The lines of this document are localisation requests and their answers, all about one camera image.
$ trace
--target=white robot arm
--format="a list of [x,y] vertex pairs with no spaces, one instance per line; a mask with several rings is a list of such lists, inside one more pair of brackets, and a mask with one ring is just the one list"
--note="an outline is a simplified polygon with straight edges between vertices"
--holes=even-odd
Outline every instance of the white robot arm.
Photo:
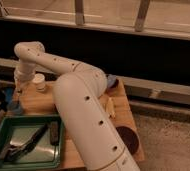
[[40,42],[18,43],[14,50],[19,57],[16,83],[32,80],[35,64],[61,75],[54,85],[54,102],[88,170],[139,171],[98,101],[107,87],[102,70],[45,53]]

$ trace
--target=pliers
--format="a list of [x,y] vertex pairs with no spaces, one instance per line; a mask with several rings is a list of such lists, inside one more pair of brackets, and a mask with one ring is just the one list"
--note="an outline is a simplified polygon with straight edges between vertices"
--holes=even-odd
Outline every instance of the pliers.
[[35,148],[39,140],[42,138],[47,129],[48,129],[47,124],[41,126],[32,135],[32,137],[23,145],[16,146],[10,143],[6,144],[0,154],[0,159],[3,159],[6,162],[14,162],[17,159],[21,158],[23,155],[31,152]]

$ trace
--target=dark wall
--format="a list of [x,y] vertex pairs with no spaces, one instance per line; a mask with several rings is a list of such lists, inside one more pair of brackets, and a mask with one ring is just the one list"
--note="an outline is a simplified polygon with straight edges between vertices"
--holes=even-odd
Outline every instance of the dark wall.
[[0,57],[14,55],[17,42],[35,40],[107,73],[190,85],[190,41],[0,20]]

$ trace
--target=wooden table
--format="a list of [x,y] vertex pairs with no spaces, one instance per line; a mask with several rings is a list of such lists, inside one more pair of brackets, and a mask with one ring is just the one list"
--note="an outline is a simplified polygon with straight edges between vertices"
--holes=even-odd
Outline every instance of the wooden table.
[[[54,82],[47,82],[47,91],[45,93],[37,92],[33,84],[29,84],[26,87],[20,98],[25,115],[53,114],[57,112],[52,97],[53,83]],[[114,111],[116,113],[116,117],[111,118],[113,124],[115,126],[130,127],[137,132],[122,81],[119,80],[119,84],[116,88],[107,91],[100,97],[100,103],[104,108],[106,107],[109,97],[113,101]],[[69,137],[67,132],[65,133],[65,143],[63,148],[64,156],[62,157],[61,165],[58,167],[58,170],[85,167],[72,139]],[[136,161],[144,160],[144,153],[141,144],[133,157]]]

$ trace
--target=green tray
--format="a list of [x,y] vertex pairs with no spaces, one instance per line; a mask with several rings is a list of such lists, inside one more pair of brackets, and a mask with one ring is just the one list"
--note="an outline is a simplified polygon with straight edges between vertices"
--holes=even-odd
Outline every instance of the green tray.
[[[8,142],[14,145],[23,144],[42,125],[51,121],[61,122],[58,115],[6,117],[0,126],[0,152]],[[60,164],[61,147],[64,139],[63,130],[64,126],[61,122],[58,130],[60,132],[59,144],[53,146],[50,144],[48,128],[33,151],[27,153],[15,163],[0,160],[0,171],[56,168]]]

